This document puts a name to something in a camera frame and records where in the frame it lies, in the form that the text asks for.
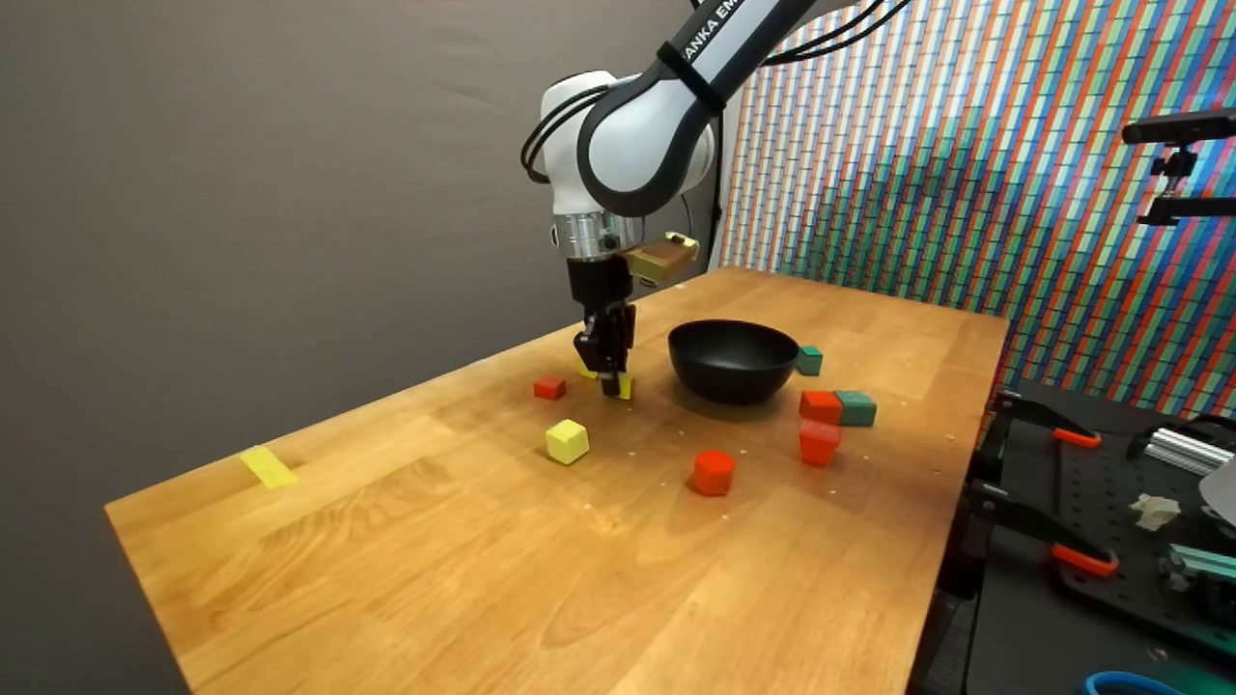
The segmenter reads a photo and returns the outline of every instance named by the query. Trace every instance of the green object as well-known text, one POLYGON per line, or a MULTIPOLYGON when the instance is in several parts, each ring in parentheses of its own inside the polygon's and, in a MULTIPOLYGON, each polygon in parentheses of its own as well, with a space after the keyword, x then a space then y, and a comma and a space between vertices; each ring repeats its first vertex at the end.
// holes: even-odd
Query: green object
POLYGON ((1236 556, 1206 552, 1189 546, 1171 546, 1171 561, 1178 561, 1187 570, 1218 577, 1236 583, 1236 556))
POLYGON ((840 426, 860 426, 860 430, 875 426, 875 400, 867 395, 839 389, 839 398, 840 398, 840 426))
POLYGON ((803 345, 795 372, 799 374, 818 374, 818 368, 824 368, 824 350, 813 345, 803 345))

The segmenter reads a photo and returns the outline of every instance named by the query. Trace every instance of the yellow sticky note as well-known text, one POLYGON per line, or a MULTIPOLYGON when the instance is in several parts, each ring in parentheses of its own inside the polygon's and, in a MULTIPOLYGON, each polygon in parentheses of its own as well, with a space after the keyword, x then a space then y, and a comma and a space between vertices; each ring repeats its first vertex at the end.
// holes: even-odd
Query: yellow sticky note
POLYGON ((238 461, 267 490, 297 484, 297 474, 270 448, 245 448, 238 461))

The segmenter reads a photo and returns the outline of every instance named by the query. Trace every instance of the small block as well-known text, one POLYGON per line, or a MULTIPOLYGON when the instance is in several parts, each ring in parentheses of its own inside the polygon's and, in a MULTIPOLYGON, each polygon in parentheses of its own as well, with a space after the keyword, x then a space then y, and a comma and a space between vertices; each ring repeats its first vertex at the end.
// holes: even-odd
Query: small block
POLYGON ((681 246, 681 244, 643 244, 643 246, 632 246, 624 250, 624 269, 638 277, 638 281, 647 281, 647 284, 669 284, 676 281, 682 269, 691 269, 691 257, 696 250, 691 246, 681 246))
POLYGON ((560 422, 560 426, 543 430, 543 453, 548 453, 548 461, 556 461, 562 466, 583 461, 585 448, 589 448, 589 439, 580 422, 560 422))
POLYGON ((839 389, 840 398, 840 426, 875 426, 875 400, 860 389, 839 389))
POLYGON ((803 389, 799 417, 840 422, 840 398, 833 389, 803 389))
POLYGON ((703 498, 724 498, 728 484, 735 484, 735 457, 724 457, 721 448, 703 448, 696 457, 687 485, 703 498))
POLYGON ((826 426, 826 422, 803 422, 799 426, 799 461, 808 466, 833 465, 839 448, 840 448, 840 430, 839 426, 826 426))
POLYGON ((818 374, 818 368, 824 368, 824 350, 813 345, 803 345, 799 358, 795 358, 795 372, 799 374, 818 374))
POLYGON ((618 374, 618 400, 632 400, 632 377, 618 374))
POLYGON ((536 377, 534 395, 543 400, 560 400, 566 395, 566 381, 562 377, 536 377))

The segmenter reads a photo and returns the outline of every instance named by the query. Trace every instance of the red cube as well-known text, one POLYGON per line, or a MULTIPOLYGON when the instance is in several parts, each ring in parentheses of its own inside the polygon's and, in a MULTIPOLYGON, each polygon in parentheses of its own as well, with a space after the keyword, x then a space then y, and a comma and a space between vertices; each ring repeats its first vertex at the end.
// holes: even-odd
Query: red cube
POLYGON ((808 422, 839 426, 840 422, 840 398, 833 389, 803 389, 799 414, 808 422))
POLYGON ((534 395, 543 400, 560 400, 566 395, 566 381, 562 377, 536 377, 534 395))
POLYGON ((735 484, 735 457, 724 457, 721 448, 703 448, 696 457, 687 485, 703 498, 724 498, 728 484, 735 484))
POLYGON ((840 448, 840 430, 839 426, 826 426, 826 422, 803 422, 799 426, 799 461, 808 466, 833 465, 839 448, 840 448))

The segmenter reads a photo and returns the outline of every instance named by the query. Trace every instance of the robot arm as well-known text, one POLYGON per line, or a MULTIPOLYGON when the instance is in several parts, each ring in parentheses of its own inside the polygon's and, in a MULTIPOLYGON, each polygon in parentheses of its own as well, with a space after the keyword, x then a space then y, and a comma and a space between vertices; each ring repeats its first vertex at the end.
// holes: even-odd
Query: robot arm
POLYGON ((621 255, 643 238, 641 215, 703 183, 710 120, 811 6, 839 0, 703 0, 643 75, 576 75, 539 96, 525 167, 543 151, 543 174, 529 174, 553 187, 556 244, 583 304, 576 350, 609 398, 632 345, 621 255))

